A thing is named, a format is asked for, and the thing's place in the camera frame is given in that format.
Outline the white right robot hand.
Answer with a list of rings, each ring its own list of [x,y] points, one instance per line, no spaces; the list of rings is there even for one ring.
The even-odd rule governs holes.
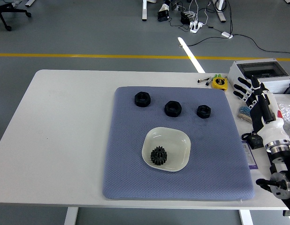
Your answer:
[[[265,148],[274,144],[290,145],[290,137],[283,129],[283,117],[274,94],[252,75],[248,79],[238,77],[237,80],[238,83],[233,85],[233,93],[250,108],[253,131],[263,139]]]

